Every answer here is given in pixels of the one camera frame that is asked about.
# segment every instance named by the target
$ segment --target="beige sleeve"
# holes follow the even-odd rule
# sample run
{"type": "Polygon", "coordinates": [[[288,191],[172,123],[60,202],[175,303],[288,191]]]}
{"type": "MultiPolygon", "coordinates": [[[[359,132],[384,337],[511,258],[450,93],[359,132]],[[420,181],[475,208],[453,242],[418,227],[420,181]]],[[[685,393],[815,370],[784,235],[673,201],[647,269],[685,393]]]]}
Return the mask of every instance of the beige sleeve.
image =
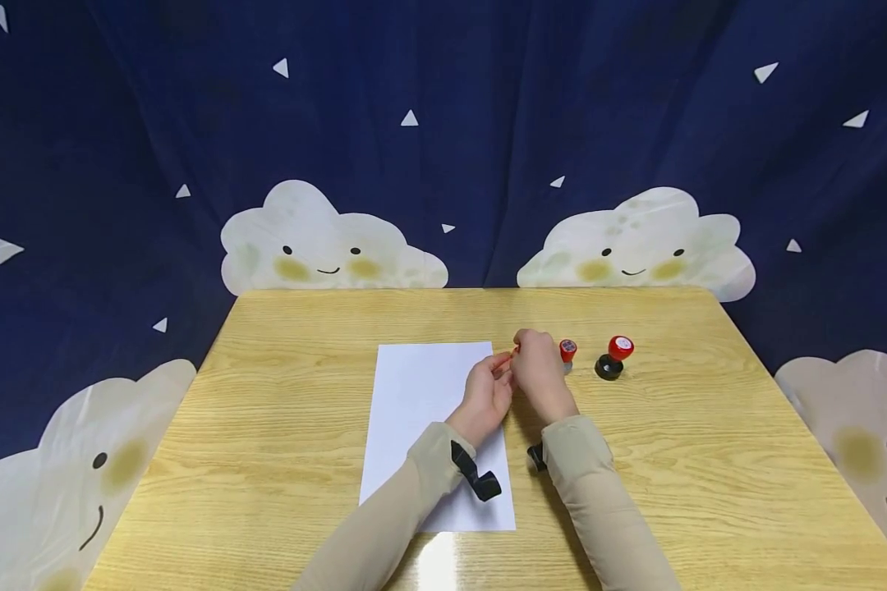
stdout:
{"type": "Polygon", "coordinates": [[[376,591],[387,583],[417,528],[462,476],[450,459],[455,441],[476,450],[444,423],[431,423],[398,472],[352,511],[302,571],[293,591],[376,591]]]}
{"type": "Polygon", "coordinates": [[[574,416],[542,431],[545,464],[605,591],[680,589],[644,516],[615,472],[604,436],[574,416]]]}

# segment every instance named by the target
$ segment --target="wood grain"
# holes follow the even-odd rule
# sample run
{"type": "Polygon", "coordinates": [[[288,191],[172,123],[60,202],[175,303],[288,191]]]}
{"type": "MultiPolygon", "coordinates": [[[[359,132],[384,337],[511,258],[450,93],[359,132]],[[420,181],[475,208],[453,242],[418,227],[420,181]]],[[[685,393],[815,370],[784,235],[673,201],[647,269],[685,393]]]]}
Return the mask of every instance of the wood grain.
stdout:
{"type": "MultiPolygon", "coordinates": [[[[687,591],[881,589],[887,542],[707,291],[258,291],[233,306],[91,576],[113,591],[288,589],[355,509],[379,343],[579,345],[568,376],[687,591]],[[637,352],[592,371],[615,334],[637,352]]],[[[598,589],[535,416],[506,443],[517,531],[419,535],[389,589],[598,589]]]]}

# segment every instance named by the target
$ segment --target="smiling cloud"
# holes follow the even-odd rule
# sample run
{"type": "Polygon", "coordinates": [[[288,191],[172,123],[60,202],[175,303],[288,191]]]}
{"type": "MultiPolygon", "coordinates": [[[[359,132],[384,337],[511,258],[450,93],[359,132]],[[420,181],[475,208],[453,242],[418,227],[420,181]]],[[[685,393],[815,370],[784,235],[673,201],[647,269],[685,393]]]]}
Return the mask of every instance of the smiling cloud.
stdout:
{"type": "Polygon", "coordinates": [[[656,187],[613,210],[563,219],[545,247],[519,269],[519,287],[703,286],[719,301],[738,300],[756,270],[736,248],[740,224],[700,217],[684,191],[656,187]]]}
{"type": "Polygon", "coordinates": [[[319,189],[284,181],[263,207],[220,231],[224,285],[234,295],[269,288],[443,287],[444,263],[408,246],[398,227],[367,213],[338,213],[319,189]]]}
{"type": "Polygon", "coordinates": [[[887,355],[799,357],[775,381],[887,538],[887,355]]]}
{"type": "Polygon", "coordinates": [[[0,460],[0,589],[81,589],[194,374],[175,360],[89,386],[0,460]]]}

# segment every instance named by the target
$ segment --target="white paper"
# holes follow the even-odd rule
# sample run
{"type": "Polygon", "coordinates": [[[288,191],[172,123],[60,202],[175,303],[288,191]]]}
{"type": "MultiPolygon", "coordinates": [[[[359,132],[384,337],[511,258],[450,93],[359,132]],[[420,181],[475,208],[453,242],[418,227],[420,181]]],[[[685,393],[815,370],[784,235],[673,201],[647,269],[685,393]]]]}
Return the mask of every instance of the white paper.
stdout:
{"type": "MultiPolygon", "coordinates": [[[[450,416],[463,398],[470,368],[492,354],[489,342],[379,346],[359,505],[398,471],[407,449],[427,424],[450,416]]],[[[502,493],[484,503],[462,480],[426,518],[420,531],[516,529],[502,428],[476,450],[476,465],[480,474],[493,471],[502,493]]]]}

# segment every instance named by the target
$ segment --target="hand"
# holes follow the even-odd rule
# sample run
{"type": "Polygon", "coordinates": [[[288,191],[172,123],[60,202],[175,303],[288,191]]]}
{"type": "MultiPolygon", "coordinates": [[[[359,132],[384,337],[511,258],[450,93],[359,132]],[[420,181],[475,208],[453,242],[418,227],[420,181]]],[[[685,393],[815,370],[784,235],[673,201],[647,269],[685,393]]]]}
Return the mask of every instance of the hand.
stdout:
{"type": "Polygon", "coordinates": [[[519,352],[512,358],[512,375],[532,409],[546,424],[579,415],[572,391],[564,383],[559,347],[548,333],[523,328],[512,341],[519,352]]]}
{"type": "Polygon", "coordinates": [[[509,353],[490,355],[470,369],[463,401],[446,419],[457,433],[476,449],[497,430],[512,402],[512,372],[505,365],[509,353]]]}

